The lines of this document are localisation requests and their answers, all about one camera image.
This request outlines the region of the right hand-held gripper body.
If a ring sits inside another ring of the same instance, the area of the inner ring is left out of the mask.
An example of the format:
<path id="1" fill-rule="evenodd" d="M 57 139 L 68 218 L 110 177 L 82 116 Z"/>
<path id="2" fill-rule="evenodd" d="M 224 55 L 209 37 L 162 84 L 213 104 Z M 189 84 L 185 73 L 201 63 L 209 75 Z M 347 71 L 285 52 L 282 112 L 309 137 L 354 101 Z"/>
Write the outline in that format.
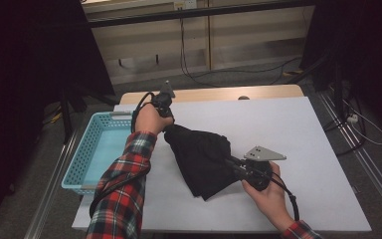
<path id="1" fill-rule="evenodd" d="M 263 191 L 271 181 L 273 170 L 271 161 L 286 160 L 284 154 L 262 146 L 255 146 L 244 154 L 244 166 L 247 170 L 247 181 L 257 190 Z"/>

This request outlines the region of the person's left hand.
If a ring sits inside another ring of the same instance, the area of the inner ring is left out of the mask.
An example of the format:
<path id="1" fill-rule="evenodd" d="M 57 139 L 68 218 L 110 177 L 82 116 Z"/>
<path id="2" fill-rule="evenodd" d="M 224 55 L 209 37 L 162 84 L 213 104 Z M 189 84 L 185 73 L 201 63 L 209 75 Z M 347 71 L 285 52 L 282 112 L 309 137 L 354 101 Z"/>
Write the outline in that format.
<path id="1" fill-rule="evenodd" d="M 134 129 L 159 134 L 171 124 L 173 118 L 161 117 L 152 104 L 146 104 L 138 113 Z"/>

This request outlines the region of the black curtain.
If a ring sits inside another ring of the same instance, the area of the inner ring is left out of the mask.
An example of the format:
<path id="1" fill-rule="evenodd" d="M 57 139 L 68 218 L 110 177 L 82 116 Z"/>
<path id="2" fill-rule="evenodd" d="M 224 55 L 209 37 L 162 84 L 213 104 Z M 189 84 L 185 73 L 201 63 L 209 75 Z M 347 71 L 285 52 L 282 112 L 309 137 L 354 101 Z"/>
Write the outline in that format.
<path id="1" fill-rule="evenodd" d="M 308 28 L 300 67 L 320 58 L 314 85 L 323 90 L 338 65 L 342 78 L 382 120 L 382 0 L 318 0 Z"/>
<path id="2" fill-rule="evenodd" d="M 0 204 L 27 160 L 44 107 L 113 88 L 83 0 L 0 0 Z"/>

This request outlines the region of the light blue plastic basket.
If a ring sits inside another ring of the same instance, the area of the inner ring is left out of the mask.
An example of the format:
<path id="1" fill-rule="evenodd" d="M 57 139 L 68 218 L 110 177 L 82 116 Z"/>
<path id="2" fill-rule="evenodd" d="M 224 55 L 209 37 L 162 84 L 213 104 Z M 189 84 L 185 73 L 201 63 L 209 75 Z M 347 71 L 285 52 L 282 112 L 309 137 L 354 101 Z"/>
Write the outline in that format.
<path id="1" fill-rule="evenodd" d="M 131 133 L 131 120 L 131 113 L 93 114 L 62 180 L 62 187 L 77 194 L 94 193 L 101 176 L 122 155 Z"/>

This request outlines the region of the person's right hand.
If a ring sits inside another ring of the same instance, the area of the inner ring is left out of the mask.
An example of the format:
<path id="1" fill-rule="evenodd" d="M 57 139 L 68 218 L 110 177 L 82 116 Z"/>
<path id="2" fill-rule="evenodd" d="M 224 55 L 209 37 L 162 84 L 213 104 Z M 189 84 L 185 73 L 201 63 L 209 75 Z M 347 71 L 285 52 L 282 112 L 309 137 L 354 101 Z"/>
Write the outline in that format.
<path id="1" fill-rule="evenodd" d="M 258 191 L 246 180 L 242 181 L 242 185 L 259 210 L 280 232 L 284 232 L 293 225 L 294 220 L 287 211 L 285 192 L 276 184 L 276 180 L 279 179 L 281 174 L 280 167 L 274 162 L 271 163 L 271 167 L 273 179 L 265 190 Z"/>

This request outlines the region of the black pants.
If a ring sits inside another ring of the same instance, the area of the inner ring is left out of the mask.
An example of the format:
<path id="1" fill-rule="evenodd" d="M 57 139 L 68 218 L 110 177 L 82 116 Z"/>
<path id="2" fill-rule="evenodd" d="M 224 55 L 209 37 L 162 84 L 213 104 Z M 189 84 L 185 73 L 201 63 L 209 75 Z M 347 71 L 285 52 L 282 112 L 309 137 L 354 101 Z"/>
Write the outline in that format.
<path id="1" fill-rule="evenodd" d="M 208 200 L 238 180 L 227 163 L 231 146 L 225 136 L 174 124 L 165 129 L 164 139 L 194 197 Z"/>

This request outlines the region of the wooden table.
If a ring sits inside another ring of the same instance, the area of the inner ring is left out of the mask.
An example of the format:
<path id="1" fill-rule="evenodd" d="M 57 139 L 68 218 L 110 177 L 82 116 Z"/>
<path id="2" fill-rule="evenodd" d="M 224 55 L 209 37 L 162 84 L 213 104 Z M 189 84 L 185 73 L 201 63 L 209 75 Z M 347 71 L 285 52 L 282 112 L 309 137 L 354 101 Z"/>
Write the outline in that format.
<path id="1" fill-rule="evenodd" d="M 233 101 L 240 97 L 254 99 L 276 99 L 303 97 L 303 92 L 298 85 L 274 85 L 233 87 L 216 89 L 178 90 L 175 92 L 174 103 L 208 102 L 208 101 Z"/>

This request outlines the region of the beige cabinet with dark top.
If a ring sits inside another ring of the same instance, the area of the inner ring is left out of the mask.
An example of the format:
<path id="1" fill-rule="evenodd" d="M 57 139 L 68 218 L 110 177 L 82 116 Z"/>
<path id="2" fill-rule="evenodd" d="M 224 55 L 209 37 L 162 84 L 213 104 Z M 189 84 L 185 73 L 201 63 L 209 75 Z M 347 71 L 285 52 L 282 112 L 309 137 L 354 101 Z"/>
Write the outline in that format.
<path id="1" fill-rule="evenodd" d="M 87 18 L 178 12 L 176 0 L 82 0 Z M 197 8 L 273 0 L 197 0 Z M 299 57 L 314 6 L 94 28 L 111 82 L 136 83 Z"/>

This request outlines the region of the white wall socket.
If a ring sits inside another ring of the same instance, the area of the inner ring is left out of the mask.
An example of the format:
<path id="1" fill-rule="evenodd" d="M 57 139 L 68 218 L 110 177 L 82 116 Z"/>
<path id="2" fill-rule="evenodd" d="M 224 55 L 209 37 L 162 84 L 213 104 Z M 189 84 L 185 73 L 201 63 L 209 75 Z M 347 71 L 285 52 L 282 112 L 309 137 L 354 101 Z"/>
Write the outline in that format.
<path id="1" fill-rule="evenodd" d="M 176 0 L 174 2 L 175 10 L 189 10 L 197 8 L 197 0 Z"/>

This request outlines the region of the black metal stand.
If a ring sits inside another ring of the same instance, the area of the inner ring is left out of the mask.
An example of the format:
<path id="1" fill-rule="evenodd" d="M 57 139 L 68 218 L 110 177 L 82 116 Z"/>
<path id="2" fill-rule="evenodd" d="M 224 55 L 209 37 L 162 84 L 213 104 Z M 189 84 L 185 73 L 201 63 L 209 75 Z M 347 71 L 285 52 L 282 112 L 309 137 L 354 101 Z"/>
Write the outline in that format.
<path id="1" fill-rule="evenodd" d="M 332 102 L 334 103 L 335 111 L 337 116 L 343 119 L 342 72 L 338 62 L 333 57 L 325 54 L 303 70 L 301 74 L 287 81 L 286 84 L 295 85 L 308 76 L 312 76 L 313 87 L 317 92 L 326 91 L 329 87 L 332 87 Z"/>
<path id="2" fill-rule="evenodd" d="M 88 89 L 78 83 L 62 85 L 59 90 L 59 95 L 65 130 L 64 143 L 67 143 L 73 134 L 70 108 L 73 108 L 75 112 L 84 112 L 87 109 L 84 96 L 91 97 L 109 106 L 115 106 L 117 104 L 117 101 L 112 98 Z"/>

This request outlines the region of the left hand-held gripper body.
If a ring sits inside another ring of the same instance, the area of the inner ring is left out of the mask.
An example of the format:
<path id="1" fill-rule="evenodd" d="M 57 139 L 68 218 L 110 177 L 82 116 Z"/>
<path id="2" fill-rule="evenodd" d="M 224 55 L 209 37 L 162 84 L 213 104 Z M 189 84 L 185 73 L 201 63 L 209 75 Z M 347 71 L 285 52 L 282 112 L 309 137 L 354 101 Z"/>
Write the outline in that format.
<path id="1" fill-rule="evenodd" d="M 162 85 L 159 94 L 152 98 L 151 104 L 156 108 L 161 117 L 169 118 L 172 117 L 170 106 L 174 98 L 175 94 L 173 89 L 170 83 L 166 81 Z"/>

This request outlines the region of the aluminium floor rail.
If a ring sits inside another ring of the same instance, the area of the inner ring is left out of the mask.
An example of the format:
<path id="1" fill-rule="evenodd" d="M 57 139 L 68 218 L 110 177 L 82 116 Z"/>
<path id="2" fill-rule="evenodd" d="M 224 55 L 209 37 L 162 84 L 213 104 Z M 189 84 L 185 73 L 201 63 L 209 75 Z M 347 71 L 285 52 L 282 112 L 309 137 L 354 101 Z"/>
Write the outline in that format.
<path id="1" fill-rule="evenodd" d="M 61 187 L 61 182 L 65 173 L 65 167 L 73 150 L 75 141 L 76 137 L 72 135 L 64 142 L 56 166 L 47 184 L 46 190 L 40 200 L 39 206 L 36 209 L 29 224 L 24 239 L 40 239 L 48 215 L 51 211 L 52 204 L 55 200 L 57 191 Z"/>
<path id="2" fill-rule="evenodd" d="M 333 118 L 333 121 L 337 124 L 340 133 L 350 146 L 351 151 L 354 153 L 382 197 L 382 172 L 367 150 L 361 145 L 361 139 L 356 135 L 352 126 L 337 117 L 337 112 L 334 110 L 334 103 L 332 102 L 331 97 L 325 94 L 320 94 L 319 98 L 324 104 L 327 112 Z"/>

